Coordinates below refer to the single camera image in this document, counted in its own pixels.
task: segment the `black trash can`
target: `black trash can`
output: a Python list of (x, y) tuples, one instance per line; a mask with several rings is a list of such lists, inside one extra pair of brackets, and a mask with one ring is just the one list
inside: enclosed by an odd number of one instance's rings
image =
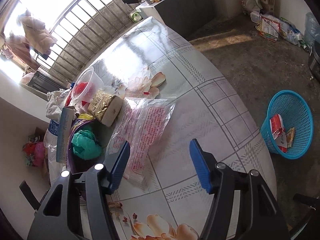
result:
[(315, 41), (309, 56), (308, 65), (313, 76), (320, 82), (320, 43)]

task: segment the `bottle label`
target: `bottle label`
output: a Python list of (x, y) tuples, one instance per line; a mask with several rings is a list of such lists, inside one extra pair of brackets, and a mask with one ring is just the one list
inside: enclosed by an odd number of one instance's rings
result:
[(59, 124), (51, 119), (48, 127), (48, 131), (55, 136), (58, 136)]

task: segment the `concrete floor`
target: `concrete floor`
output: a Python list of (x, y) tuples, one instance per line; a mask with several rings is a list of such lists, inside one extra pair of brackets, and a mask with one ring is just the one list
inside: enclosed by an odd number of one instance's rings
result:
[(284, 40), (267, 41), (254, 26), (245, 15), (224, 22), (213, 20), (188, 40), (224, 74), (259, 127), (271, 98), (280, 90), (294, 90), (311, 108), (314, 135), (308, 152), (297, 160), (271, 154), (278, 203), (287, 223), (294, 226), (308, 208), (295, 203), (293, 195), (319, 196), (320, 192), (320, 84), (310, 80), (307, 52)]

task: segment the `basket rim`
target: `basket rim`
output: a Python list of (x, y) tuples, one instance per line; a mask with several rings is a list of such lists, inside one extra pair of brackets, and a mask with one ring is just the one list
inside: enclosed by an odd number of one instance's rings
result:
[(292, 90), (281, 90), (279, 91), (278, 93), (276, 93), (273, 98), (271, 99), (270, 103), (269, 103), (269, 106), (268, 106), (268, 111), (267, 111), (267, 120), (269, 121), (271, 119), (270, 117), (270, 112), (271, 112), (271, 106), (273, 105), (274, 101), (282, 94), (286, 94), (286, 93), (289, 93), (289, 94), (292, 94), (292, 95), (295, 95), (296, 97), (298, 97), (305, 105), (306, 109), (307, 109), (307, 112), (308, 112), (308, 115), (310, 116), (310, 122), (311, 122), (311, 125), (310, 125), (310, 129), (311, 129), (311, 136), (308, 140), (308, 143), (305, 147), (305, 149), (298, 155), (295, 155), (295, 156), (291, 156), (291, 155), (287, 155), (286, 153), (284, 153), (283, 151), (281, 151), (279, 149), (279, 147), (277, 146), (273, 136), (272, 136), (272, 132), (271, 132), (271, 127), (269, 125), (269, 122), (267, 123), (267, 129), (268, 129), (268, 133), (269, 133), (269, 137), (270, 137), (270, 141), (273, 145), (273, 147), (276, 149), (276, 151), (281, 154), (283, 157), (287, 158), (287, 159), (290, 159), (290, 160), (294, 160), (294, 159), (298, 159), (300, 158), (301, 156), (303, 156), (307, 150), (309, 149), (310, 145), (311, 145), (311, 141), (312, 141), (312, 138), (313, 138), (313, 116), (312, 116), (312, 113), (311, 113), (311, 110), (310, 110), (310, 107), (308, 106), (307, 102), (302, 98), (302, 96), (300, 96), (298, 93), (292, 91)]

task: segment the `blue gripper pad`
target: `blue gripper pad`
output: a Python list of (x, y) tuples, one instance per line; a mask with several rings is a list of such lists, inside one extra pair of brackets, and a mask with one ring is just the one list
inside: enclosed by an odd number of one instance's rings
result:
[(202, 156), (202, 149), (195, 139), (190, 141), (189, 150), (201, 187), (210, 193), (212, 191), (210, 170)]
[(119, 188), (120, 182), (122, 180), (122, 176), (124, 174), (124, 170), (130, 156), (129, 143), (125, 142), (120, 152), (114, 153), (114, 154), (119, 154), (119, 156), (115, 164), (113, 165), (113, 168), (110, 172), (110, 176), (108, 179), (110, 182), (108, 189), (111, 192), (111, 194), (114, 193), (114, 191)]

